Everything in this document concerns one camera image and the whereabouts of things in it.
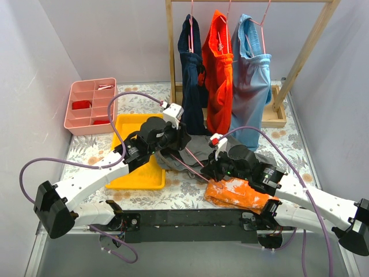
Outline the white red cloth back compartment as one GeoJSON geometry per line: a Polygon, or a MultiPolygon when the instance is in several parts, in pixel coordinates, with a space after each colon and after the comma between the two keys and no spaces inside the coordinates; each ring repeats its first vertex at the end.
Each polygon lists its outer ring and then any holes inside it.
{"type": "Polygon", "coordinates": [[[100,91],[100,90],[111,89],[111,88],[114,88],[114,85],[100,85],[98,86],[97,90],[100,91]]]}

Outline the grey shorts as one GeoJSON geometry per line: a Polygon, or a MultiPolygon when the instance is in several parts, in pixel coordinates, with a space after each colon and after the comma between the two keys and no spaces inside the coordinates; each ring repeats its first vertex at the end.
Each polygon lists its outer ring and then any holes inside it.
{"type": "MultiPolygon", "coordinates": [[[[180,159],[184,164],[188,165],[196,173],[200,173],[201,165],[195,160],[195,158],[197,158],[203,165],[207,164],[208,156],[213,152],[213,148],[208,145],[209,139],[210,136],[191,135],[191,141],[186,147],[195,157],[188,153],[186,149],[182,151],[174,151],[173,155],[180,159]]],[[[196,179],[200,182],[205,181],[173,158],[170,153],[165,150],[156,152],[155,158],[162,169],[182,171],[192,179],[196,179]]]]}

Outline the pink divided organizer box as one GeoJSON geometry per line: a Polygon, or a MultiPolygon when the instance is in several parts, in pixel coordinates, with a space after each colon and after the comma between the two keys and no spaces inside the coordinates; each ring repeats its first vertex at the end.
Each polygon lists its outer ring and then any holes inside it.
{"type": "Polygon", "coordinates": [[[110,101],[117,94],[116,79],[113,77],[72,83],[64,120],[65,129],[75,136],[113,132],[111,124],[93,125],[93,121],[109,120],[109,117],[116,121],[118,102],[110,104],[110,101]],[[114,88],[98,91],[100,85],[114,85],[114,88]],[[78,100],[90,100],[92,107],[72,110],[72,103],[78,100]]]}

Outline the pink hanger with navy shorts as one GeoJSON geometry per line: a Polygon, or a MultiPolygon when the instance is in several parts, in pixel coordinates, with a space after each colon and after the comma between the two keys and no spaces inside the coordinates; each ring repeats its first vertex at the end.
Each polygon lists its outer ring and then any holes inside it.
{"type": "Polygon", "coordinates": [[[189,24],[190,24],[190,33],[189,33],[189,52],[194,52],[194,42],[193,42],[193,5],[194,1],[191,0],[191,12],[190,12],[190,18],[189,18],[189,24]]]}

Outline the navy blue shorts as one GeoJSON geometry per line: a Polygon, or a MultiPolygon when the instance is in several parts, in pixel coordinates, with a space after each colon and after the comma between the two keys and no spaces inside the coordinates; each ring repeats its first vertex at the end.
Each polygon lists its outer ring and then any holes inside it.
{"type": "Polygon", "coordinates": [[[182,67],[182,122],[190,135],[211,135],[204,125],[203,108],[208,105],[209,92],[205,86],[206,69],[203,65],[199,26],[193,17],[194,52],[189,52],[189,24],[187,15],[178,40],[178,51],[182,67]]]}

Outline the pink hanger with red shorts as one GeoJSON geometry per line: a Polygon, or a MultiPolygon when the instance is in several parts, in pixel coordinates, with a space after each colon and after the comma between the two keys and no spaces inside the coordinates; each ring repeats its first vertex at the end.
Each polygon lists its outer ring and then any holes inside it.
{"type": "Polygon", "coordinates": [[[231,60],[230,60],[231,42],[230,42],[230,39],[229,39],[229,29],[228,29],[228,16],[229,16],[230,8],[231,8],[231,2],[232,1],[229,0],[227,15],[225,17],[224,16],[219,17],[219,19],[225,25],[225,38],[226,38],[226,43],[227,43],[227,53],[226,54],[224,54],[224,52],[223,52],[224,45],[222,43],[222,38],[220,36],[220,32],[219,31],[217,32],[217,50],[219,52],[221,52],[221,54],[224,56],[223,62],[224,62],[224,65],[226,67],[230,67],[230,64],[232,63],[231,60]]]}

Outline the light blue shorts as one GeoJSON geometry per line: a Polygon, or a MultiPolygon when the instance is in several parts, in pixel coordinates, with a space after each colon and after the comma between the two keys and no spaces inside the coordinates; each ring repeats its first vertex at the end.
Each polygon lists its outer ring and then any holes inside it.
{"type": "Polygon", "coordinates": [[[242,14],[231,39],[234,62],[230,130],[241,126],[260,129],[266,105],[272,99],[270,62],[251,16],[242,14]]]}

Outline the red cloth front compartment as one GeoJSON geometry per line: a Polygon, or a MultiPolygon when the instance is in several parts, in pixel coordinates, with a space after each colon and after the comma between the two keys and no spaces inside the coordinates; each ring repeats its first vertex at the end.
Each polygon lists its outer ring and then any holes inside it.
{"type": "Polygon", "coordinates": [[[93,125],[105,125],[110,124],[109,120],[95,120],[93,121],[93,125]]]}

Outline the pink hanger with blue shorts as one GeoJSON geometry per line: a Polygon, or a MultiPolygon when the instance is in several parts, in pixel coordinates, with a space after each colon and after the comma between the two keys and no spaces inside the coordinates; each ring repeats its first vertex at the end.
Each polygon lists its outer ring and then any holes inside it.
{"type": "Polygon", "coordinates": [[[257,22],[253,20],[251,16],[246,16],[243,21],[242,30],[244,32],[242,38],[246,40],[246,53],[249,57],[255,57],[258,55],[266,54],[265,35],[264,35],[264,22],[266,15],[269,11],[271,1],[268,1],[268,5],[263,14],[262,20],[257,22]]]}

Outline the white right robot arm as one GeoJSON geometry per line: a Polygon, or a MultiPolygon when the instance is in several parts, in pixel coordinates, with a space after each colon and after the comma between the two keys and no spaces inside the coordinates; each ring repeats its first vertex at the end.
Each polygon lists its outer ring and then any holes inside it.
{"type": "Polygon", "coordinates": [[[304,188],[292,174],[260,161],[244,145],[236,145],[228,152],[215,149],[201,173],[215,181],[224,177],[243,179],[255,191],[270,195],[272,199],[261,214],[262,225],[267,229],[326,229],[346,250],[368,256],[367,199],[352,201],[315,187],[304,188]]]}

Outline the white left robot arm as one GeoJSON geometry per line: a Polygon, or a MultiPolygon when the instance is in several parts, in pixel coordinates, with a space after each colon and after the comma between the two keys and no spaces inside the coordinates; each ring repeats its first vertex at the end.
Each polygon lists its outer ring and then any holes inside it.
{"type": "Polygon", "coordinates": [[[39,185],[35,214],[52,239],[65,235],[74,226],[96,224],[107,230],[119,230],[126,221],[115,201],[97,204],[82,201],[104,185],[148,163],[155,152],[181,151],[190,140],[185,123],[174,127],[160,117],[150,117],[99,162],[99,169],[83,170],[54,185],[48,181],[39,185]]]}

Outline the wooden clothes rack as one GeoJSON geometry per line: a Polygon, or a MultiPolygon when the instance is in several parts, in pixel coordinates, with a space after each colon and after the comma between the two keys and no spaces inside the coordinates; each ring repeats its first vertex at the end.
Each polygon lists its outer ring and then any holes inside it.
{"type": "MultiPolygon", "coordinates": [[[[303,66],[308,60],[323,31],[327,27],[332,15],[340,4],[340,1],[331,0],[322,1],[322,3],[324,4],[324,6],[306,41],[304,42],[299,55],[295,59],[282,87],[278,87],[276,85],[272,86],[272,102],[265,107],[263,112],[262,127],[264,128],[283,128],[287,123],[285,108],[283,106],[284,100],[288,96],[288,93],[294,85],[299,73],[303,69],[303,66]]],[[[182,102],[182,84],[177,83],[175,78],[175,47],[172,4],[173,1],[165,1],[171,81],[170,100],[172,102],[180,104],[182,102]]]]}

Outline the yellow plastic tray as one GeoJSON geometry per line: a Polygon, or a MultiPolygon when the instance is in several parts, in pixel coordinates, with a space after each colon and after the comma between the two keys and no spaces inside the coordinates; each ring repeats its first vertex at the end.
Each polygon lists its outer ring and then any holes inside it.
{"type": "MultiPolygon", "coordinates": [[[[134,131],[140,130],[141,125],[149,117],[160,117],[161,114],[120,114],[115,127],[121,138],[125,139],[134,131]]],[[[147,164],[134,170],[129,175],[117,178],[106,185],[113,190],[160,190],[165,186],[165,170],[162,169],[155,158],[151,156],[147,164]]]]}

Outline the red orange shorts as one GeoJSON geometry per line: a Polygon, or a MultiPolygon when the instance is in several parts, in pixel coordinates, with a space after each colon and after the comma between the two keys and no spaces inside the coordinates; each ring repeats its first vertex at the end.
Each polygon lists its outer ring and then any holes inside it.
{"type": "MultiPolygon", "coordinates": [[[[224,56],[217,50],[217,32],[220,32],[223,52],[227,53],[225,25],[219,19],[224,16],[220,11],[214,12],[208,35],[202,46],[203,65],[206,69],[205,86],[209,92],[207,127],[212,133],[226,134],[231,124],[233,99],[233,68],[224,65],[224,56]]],[[[230,60],[233,62],[232,45],[230,60]]]]}

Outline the red folded cloth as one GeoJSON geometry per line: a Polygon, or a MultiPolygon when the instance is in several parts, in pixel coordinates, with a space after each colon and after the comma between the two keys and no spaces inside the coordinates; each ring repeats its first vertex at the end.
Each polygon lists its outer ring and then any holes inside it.
{"type": "Polygon", "coordinates": [[[82,110],[88,109],[92,107],[92,102],[90,100],[78,100],[72,103],[72,110],[82,110]]]}

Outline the orange white folded shorts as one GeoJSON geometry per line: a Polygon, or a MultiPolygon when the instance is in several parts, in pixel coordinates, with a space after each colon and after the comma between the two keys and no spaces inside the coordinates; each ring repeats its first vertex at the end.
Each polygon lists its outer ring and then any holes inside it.
{"type": "Polygon", "coordinates": [[[206,201],[223,208],[246,209],[260,214],[268,200],[277,200],[268,194],[257,192],[248,181],[231,178],[228,181],[210,180],[204,198],[206,201]]]}

